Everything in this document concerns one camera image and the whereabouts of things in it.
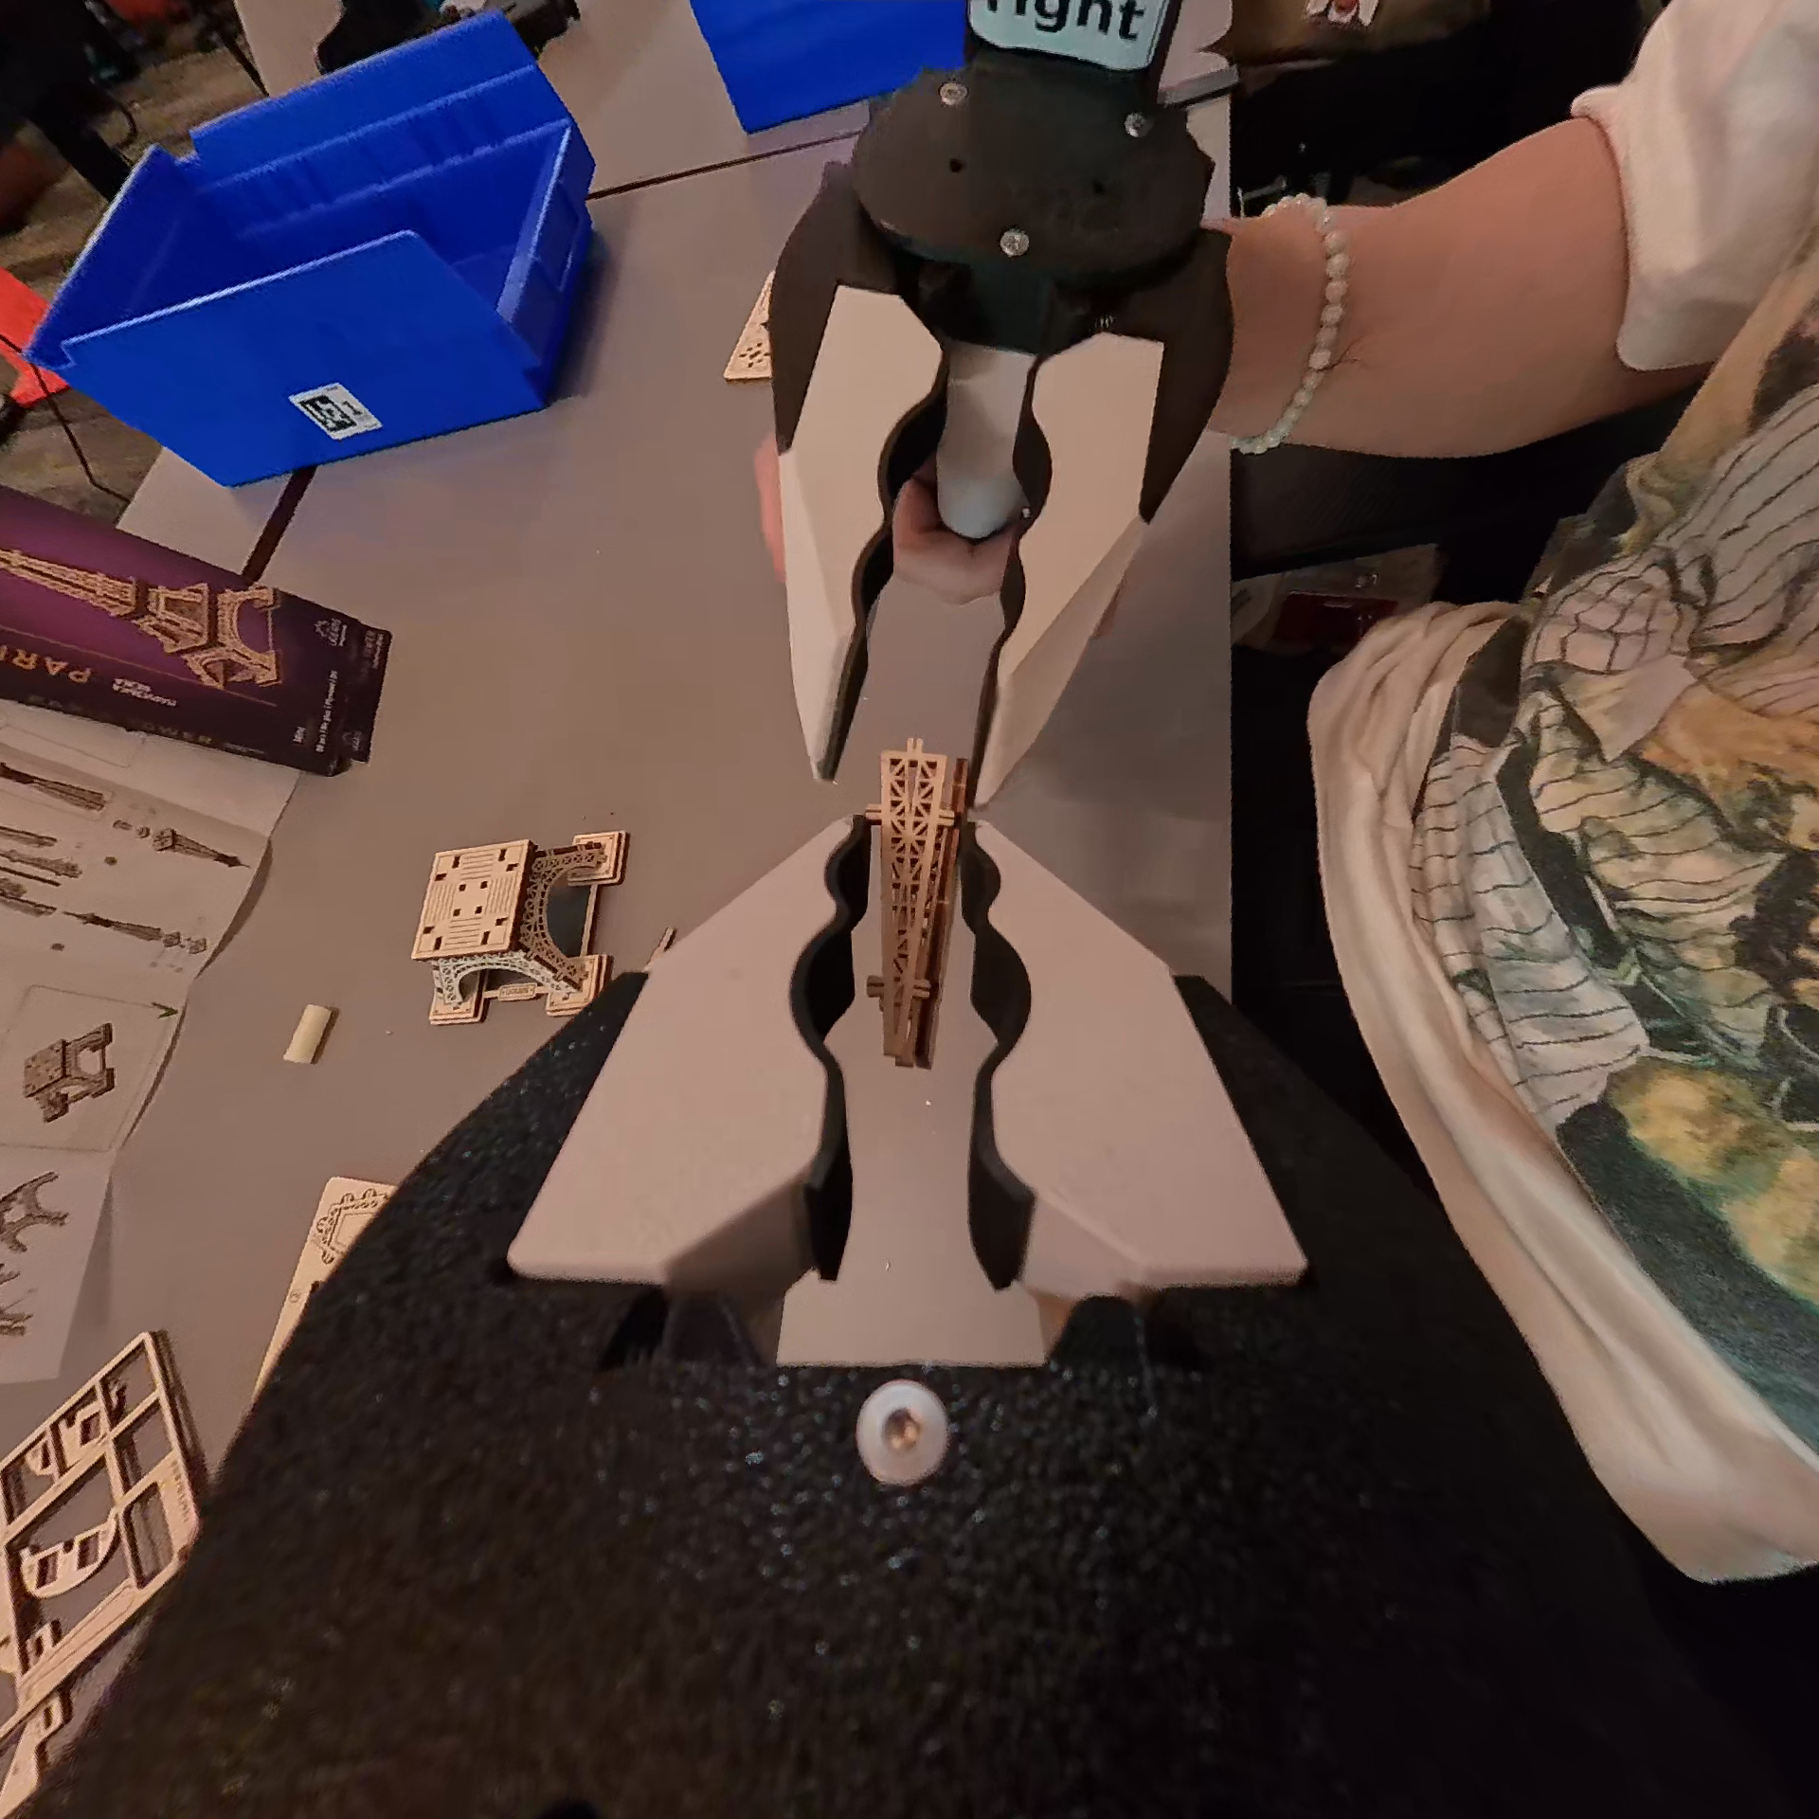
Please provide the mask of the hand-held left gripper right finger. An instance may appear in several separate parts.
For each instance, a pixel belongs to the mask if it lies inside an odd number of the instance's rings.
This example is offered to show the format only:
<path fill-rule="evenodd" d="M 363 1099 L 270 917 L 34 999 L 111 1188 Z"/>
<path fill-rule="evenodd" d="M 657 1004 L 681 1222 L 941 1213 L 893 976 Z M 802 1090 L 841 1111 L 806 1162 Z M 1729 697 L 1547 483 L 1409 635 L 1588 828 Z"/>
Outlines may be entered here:
<path fill-rule="evenodd" d="M 993 1289 L 1145 1303 L 1294 1284 L 1289 1228 L 1171 968 L 1000 831 L 967 824 L 967 1221 Z"/>

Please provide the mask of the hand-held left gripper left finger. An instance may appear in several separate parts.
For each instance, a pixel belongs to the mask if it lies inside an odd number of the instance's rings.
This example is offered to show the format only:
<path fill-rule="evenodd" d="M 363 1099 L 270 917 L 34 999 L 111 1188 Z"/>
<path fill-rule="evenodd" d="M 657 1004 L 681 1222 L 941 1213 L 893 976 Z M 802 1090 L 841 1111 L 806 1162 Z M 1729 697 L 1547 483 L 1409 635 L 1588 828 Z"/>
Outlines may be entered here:
<path fill-rule="evenodd" d="M 872 824 L 841 816 L 681 936 L 614 1045 L 508 1247 L 540 1283 L 779 1303 L 837 1279 L 852 1228 L 845 1079 Z"/>

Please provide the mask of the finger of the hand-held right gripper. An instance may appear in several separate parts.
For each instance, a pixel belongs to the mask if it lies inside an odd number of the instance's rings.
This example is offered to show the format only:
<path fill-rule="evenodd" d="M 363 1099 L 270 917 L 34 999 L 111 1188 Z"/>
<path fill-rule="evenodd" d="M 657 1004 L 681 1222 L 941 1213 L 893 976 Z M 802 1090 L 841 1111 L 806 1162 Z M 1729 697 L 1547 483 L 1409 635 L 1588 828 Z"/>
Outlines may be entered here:
<path fill-rule="evenodd" d="M 974 763 L 979 801 L 1008 782 L 1051 721 L 1136 553 L 1161 361 L 1158 340 L 1098 332 L 1034 371 L 1031 429 L 1051 458 L 1047 490 L 1008 572 L 1018 600 Z"/>
<path fill-rule="evenodd" d="M 888 291 L 837 286 L 782 451 L 789 666 L 817 779 L 845 752 L 866 655 L 866 564 L 888 528 L 887 467 L 943 374 L 943 349 Z"/>

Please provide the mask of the person's right forearm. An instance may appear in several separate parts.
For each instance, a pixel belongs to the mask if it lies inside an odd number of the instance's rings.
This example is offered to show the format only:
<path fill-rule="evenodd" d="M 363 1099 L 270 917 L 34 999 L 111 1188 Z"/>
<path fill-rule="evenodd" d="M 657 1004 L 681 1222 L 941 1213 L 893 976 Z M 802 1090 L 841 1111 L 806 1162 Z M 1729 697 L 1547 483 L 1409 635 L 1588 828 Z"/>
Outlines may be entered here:
<path fill-rule="evenodd" d="M 1670 397 L 1707 364 L 1617 356 L 1617 163 L 1596 123 L 1519 140 L 1385 207 L 1307 204 L 1220 222 L 1234 340 L 1209 425 L 1259 443 L 1468 458 Z"/>

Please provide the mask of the grey desk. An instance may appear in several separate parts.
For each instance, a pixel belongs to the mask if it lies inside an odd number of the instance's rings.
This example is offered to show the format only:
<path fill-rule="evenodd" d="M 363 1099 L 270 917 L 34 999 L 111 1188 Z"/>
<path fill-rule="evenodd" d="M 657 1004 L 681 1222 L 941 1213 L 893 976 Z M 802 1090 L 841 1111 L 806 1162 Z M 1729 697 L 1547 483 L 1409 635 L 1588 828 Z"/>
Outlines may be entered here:
<path fill-rule="evenodd" d="M 540 67 L 594 154 L 594 198 L 785 151 L 838 148 L 866 124 L 866 102 L 849 102 L 744 134 L 683 3 L 581 3 Z"/>
<path fill-rule="evenodd" d="M 712 917 L 843 810 L 878 801 L 878 753 L 969 752 L 991 602 L 899 578 L 876 610 L 866 697 L 837 785 L 810 776 L 783 597 L 760 535 L 757 385 L 723 358 L 837 148 L 791 151 L 591 202 L 599 242 L 563 392 L 542 412 L 330 466 L 295 493 L 223 493 L 233 530 L 153 502 L 136 532 L 265 577 L 394 635 L 376 752 L 299 779 L 238 933 L 201 975 L 124 1145 L 54 1382 L 5 1387 L 5 1450 L 143 1331 L 170 1335 L 209 1464 L 247 1409 L 330 1178 L 399 1183 L 553 1034 L 533 1007 L 428 1024 L 408 958 L 436 850 L 624 828 L 595 934 L 620 971 L 666 927 Z M 1204 443 L 1158 513 L 993 826 L 1174 971 L 1230 988 L 1226 463 Z M 957 1010 L 933 1072 L 880 1057 L 878 1012 L 830 1038 L 847 1071 L 853 1213 L 841 1276 L 782 1317 L 785 1360 L 1028 1362 L 1027 1291 L 996 1296 L 967 1242 L 972 1067 L 990 1030 Z M 305 1004 L 338 1012 L 313 1065 L 284 1062 Z"/>

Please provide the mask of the person's right hand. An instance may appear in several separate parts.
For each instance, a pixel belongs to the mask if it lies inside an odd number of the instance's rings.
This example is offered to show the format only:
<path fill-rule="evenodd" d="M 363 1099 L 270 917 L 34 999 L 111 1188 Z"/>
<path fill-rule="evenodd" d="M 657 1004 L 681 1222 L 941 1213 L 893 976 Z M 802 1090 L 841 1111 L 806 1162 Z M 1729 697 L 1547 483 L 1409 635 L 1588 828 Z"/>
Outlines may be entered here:
<path fill-rule="evenodd" d="M 785 550 L 779 504 L 779 453 L 772 435 L 756 448 L 754 473 L 760 501 L 760 526 L 777 582 L 785 578 Z M 893 577 L 936 594 L 946 602 L 996 598 L 1015 530 L 969 542 L 952 532 L 938 512 L 938 463 L 931 457 L 898 492 L 891 517 Z"/>

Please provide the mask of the blue plastic bin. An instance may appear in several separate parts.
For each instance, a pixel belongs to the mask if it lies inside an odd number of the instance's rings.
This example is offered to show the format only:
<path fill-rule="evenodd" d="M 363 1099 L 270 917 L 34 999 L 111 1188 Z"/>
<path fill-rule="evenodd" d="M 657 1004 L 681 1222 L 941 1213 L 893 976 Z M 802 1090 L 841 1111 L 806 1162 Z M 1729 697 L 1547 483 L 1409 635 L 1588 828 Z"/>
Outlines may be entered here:
<path fill-rule="evenodd" d="M 547 404 L 594 157 L 498 12 L 149 148 L 23 346 L 220 487 Z"/>
<path fill-rule="evenodd" d="M 964 56 L 964 3 L 691 3 L 744 134 L 896 95 Z"/>

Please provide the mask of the wooden tower base model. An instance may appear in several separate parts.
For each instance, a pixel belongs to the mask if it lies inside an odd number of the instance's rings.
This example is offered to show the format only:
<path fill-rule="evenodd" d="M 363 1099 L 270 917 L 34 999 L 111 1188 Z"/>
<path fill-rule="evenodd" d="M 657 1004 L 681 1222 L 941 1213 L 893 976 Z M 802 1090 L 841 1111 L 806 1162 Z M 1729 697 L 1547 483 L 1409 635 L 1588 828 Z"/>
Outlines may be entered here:
<path fill-rule="evenodd" d="M 589 1010 L 614 971 L 591 947 L 599 898 L 623 881 L 626 848 L 624 831 L 599 831 L 436 852 L 410 946 L 433 971 L 431 1026 L 480 1024 L 494 1003 Z"/>

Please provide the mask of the wooden laser-cut parts sheet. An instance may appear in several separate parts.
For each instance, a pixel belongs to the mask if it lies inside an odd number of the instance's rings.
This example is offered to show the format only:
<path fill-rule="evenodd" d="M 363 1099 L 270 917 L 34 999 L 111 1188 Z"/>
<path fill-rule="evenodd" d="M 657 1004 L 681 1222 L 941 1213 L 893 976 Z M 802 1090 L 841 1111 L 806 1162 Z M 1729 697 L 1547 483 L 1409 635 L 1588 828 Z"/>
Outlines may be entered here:
<path fill-rule="evenodd" d="M 341 1176 L 330 1178 L 324 1186 L 256 1376 L 253 1398 L 260 1398 L 265 1392 L 313 1296 L 330 1279 L 332 1272 L 394 1192 L 398 1188 L 392 1183 Z"/>

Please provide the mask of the paper instruction sheet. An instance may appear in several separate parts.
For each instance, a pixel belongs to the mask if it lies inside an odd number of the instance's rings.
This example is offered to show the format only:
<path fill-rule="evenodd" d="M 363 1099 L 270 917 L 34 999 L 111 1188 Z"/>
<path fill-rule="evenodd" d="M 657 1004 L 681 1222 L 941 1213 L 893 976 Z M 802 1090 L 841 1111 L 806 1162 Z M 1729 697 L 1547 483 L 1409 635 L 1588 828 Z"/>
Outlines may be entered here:
<path fill-rule="evenodd" d="M 114 1165 L 295 785 L 5 703 L 5 1385 L 61 1370 Z"/>

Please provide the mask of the purple puzzle box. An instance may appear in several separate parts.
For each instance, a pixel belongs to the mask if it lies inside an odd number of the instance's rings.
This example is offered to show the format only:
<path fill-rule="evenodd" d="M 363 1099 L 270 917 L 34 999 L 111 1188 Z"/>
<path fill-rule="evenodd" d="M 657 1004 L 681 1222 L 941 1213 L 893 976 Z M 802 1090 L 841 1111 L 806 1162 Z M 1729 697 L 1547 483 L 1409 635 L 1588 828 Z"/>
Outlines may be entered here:
<path fill-rule="evenodd" d="M 332 777 L 372 758 L 392 635 L 1 490 L 1 697 Z"/>

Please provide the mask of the wooden puzzle frame sheet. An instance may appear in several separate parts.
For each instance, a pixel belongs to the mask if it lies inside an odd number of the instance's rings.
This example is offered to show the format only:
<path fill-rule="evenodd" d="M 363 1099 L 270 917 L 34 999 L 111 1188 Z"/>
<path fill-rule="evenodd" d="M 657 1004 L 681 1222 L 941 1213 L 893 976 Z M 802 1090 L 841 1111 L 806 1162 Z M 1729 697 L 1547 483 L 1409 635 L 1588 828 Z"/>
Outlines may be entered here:
<path fill-rule="evenodd" d="M 78 1680 L 191 1551 L 201 1486 L 188 1399 L 156 1331 L 5 1454 L 5 1816 L 34 1797 Z"/>

